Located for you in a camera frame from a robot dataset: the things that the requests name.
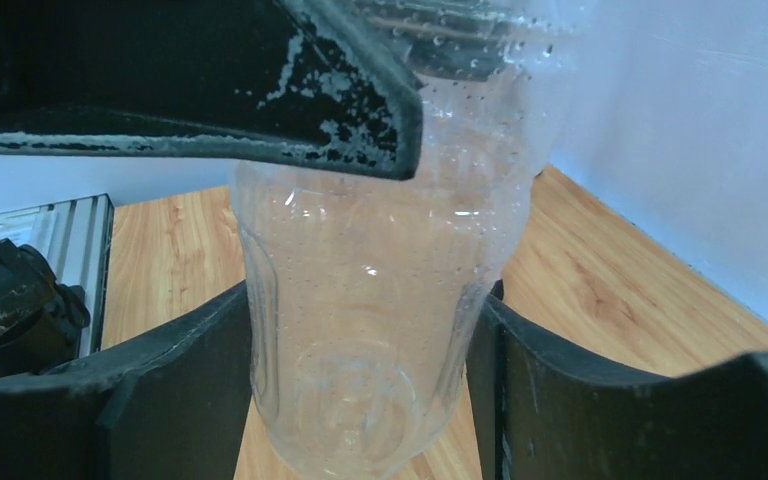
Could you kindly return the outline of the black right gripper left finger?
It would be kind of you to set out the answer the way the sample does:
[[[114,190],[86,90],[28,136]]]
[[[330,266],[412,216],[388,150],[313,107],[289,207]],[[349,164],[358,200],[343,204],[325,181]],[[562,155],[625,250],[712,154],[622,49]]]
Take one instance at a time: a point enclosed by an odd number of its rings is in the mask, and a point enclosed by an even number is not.
[[[0,479],[230,479],[251,400],[244,285],[44,375],[0,378]]]

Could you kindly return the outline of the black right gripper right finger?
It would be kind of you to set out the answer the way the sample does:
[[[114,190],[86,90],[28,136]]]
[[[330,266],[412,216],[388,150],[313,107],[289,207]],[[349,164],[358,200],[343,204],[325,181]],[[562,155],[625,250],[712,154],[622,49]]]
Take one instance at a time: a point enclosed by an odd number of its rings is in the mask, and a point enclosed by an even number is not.
[[[496,284],[466,373],[485,479],[768,479],[768,352],[668,378],[522,317]]]

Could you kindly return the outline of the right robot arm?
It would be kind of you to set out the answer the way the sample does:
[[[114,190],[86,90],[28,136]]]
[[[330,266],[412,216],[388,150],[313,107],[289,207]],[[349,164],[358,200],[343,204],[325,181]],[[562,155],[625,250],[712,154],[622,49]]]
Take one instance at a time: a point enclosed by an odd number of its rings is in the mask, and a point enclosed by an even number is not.
[[[486,479],[768,479],[768,352],[678,378],[479,294],[467,374]],[[251,399],[238,284],[79,357],[83,290],[0,239],[0,479],[229,479]]]

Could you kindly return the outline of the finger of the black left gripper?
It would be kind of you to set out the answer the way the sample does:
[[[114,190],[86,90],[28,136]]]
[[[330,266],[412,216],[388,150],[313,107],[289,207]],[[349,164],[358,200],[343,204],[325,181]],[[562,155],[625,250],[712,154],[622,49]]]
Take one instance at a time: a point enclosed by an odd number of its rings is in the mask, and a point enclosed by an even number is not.
[[[407,180],[420,87],[349,1],[0,1],[0,155]]]

